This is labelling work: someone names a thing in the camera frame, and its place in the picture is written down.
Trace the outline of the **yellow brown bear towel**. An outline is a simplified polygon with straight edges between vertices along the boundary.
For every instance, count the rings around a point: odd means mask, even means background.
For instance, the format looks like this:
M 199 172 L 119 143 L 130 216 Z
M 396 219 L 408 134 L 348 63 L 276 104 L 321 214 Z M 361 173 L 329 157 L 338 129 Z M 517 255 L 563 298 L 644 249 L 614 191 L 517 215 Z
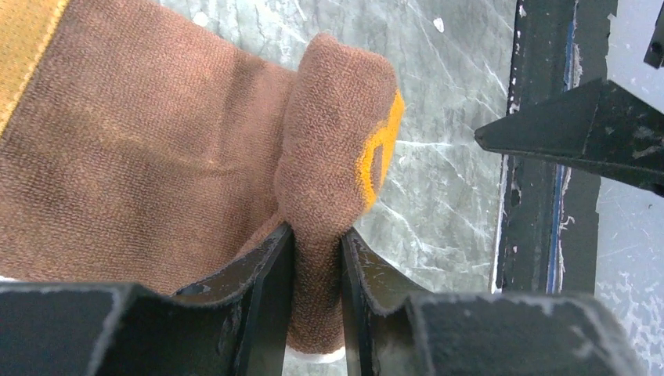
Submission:
M 1 274 L 171 294 L 287 222 L 287 344 L 338 355 L 338 242 L 403 110 L 393 66 L 328 34 L 288 70 L 152 1 L 4 1 Z

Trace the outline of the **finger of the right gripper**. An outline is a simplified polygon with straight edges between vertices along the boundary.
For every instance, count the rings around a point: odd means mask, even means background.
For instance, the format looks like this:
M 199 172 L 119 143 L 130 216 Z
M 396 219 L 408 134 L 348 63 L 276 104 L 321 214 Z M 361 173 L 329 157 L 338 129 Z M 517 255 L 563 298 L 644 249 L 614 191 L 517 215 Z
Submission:
M 663 193 L 663 114 L 613 81 L 590 81 L 494 121 L 475 141 Z

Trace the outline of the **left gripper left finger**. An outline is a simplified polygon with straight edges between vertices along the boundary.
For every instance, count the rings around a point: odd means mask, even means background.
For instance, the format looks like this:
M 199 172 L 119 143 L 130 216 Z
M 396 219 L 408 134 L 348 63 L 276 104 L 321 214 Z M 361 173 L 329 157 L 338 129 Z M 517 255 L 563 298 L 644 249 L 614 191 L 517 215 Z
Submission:
M 1 285 L 4 375 L 279 375 L 294 235 L 159 295 L 128 283 Z

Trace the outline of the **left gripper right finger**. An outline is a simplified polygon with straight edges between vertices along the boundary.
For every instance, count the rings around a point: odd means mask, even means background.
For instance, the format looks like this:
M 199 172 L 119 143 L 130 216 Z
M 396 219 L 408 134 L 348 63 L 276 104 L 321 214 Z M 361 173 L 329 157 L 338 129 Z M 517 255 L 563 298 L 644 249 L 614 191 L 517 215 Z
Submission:
M 433 293 L 341 238 L 350 375 L 642 375 L 617 319 L 594 297 Z

